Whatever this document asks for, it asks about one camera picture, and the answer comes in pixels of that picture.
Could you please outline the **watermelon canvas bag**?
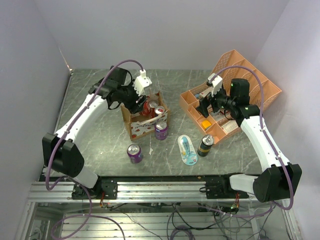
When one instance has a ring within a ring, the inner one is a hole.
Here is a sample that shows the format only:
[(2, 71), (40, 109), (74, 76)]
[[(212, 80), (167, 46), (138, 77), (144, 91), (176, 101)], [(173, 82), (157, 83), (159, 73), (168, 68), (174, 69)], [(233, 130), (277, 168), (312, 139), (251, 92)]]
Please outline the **watermelon canvas bag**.
[(160, 106), (164, 107), (164, 113), (161, 113), (160, 116), (150, 118), (149, 116), (143, 116), (139, 113), (131, 114), (123, 104), (120, 106), (124, 126), (132, 141), (154, 133), (155, 123), (159, 120), (165, 121), (169, 126), (171, 110), (165, 104), (162, 92), (152, 93), (147, 96), (147, 99), (157, 101)]

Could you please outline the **blue Red Bull can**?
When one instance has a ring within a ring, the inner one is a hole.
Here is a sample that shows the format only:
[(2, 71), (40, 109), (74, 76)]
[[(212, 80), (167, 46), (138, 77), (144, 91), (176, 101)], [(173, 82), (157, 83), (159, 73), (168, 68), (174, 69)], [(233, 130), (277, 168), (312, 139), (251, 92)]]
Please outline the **blue Red Bull can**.
[(159, 118), (163, 117), (165, 115), (165, 112), (166, 109), (162, 105), (159, 105), (154, 109), (155, 116)]

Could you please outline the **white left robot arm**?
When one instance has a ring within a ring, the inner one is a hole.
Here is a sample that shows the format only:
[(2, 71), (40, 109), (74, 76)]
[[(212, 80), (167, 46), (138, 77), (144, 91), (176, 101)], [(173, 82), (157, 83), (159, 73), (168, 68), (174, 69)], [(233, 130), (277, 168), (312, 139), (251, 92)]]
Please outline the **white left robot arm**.
[(52, 190), (50, 173), (61, 173), (76, 183), (84, 186), (85, 194), (96, 199), (102, 193), (102, 186), (97, 183), (98, 175), (85, 166), (85, 160), (77, 144), (81, 141), (86, 130), (103, 113), (112, 109), (112, 104), (123, 104), (130, 113), (136, 114), (143, 110), (147, 100), (146, 91), (152, 81), (147, 77), (146, 70), (141, 68), (136, 78), (131, 78), (125, 84), (130, 72), (112, 66), (107, 75), (91, 86), (84, 102), (69, 119), (69, 121), (55, 133), (46, 133), (42, 138), (47, 190)]

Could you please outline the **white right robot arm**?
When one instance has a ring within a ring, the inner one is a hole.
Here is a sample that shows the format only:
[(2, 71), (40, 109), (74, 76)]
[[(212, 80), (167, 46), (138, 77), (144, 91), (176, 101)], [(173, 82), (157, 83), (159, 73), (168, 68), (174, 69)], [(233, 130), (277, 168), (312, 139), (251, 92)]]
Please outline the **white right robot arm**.
[(260, 202), (293, 200), (302, 169), (290, 163), (280, 151), (265, 124), (260, 108), (250, 103), (250, 84), (243, 78), (234, 78), (230, 84), (230, 94), (223, 87), (223, 79), (211, 76), (207, 83), (210, 89), (199, 101), (196, 108), (205, 118), (208, 108), (226, 110), (250, 140), (261, 165), (259, 176), (243, 173), (233, 174), (229, 181), (220, 186), (221, 194), (233, 197), (238, 191), (254, 195)]

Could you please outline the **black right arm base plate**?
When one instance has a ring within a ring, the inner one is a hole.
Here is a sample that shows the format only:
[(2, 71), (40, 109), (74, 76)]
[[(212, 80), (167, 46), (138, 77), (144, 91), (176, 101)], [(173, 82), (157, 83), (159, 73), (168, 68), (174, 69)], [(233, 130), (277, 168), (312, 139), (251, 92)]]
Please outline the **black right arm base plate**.
[(231, 188), (230, 177), (236, 173), (205, 175), (205, 184), (199, 189), (207, 199), (235, 199), (237, 191)]

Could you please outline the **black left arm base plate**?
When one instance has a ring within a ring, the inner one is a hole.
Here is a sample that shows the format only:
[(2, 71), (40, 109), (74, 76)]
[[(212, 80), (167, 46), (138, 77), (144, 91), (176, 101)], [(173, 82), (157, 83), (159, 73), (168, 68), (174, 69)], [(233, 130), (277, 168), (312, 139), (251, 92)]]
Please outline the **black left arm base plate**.
[[(106, 200), (115, 200), (118, 195), (118, 184), (111, 178), (99, 176), (95, 186), (88, 188), (87, 191), (92, 199), (101, 199), (103, 197)], [(89, 199), (83, 188), (76, 184), (73, 187), (71, 198), (73, 200)]]

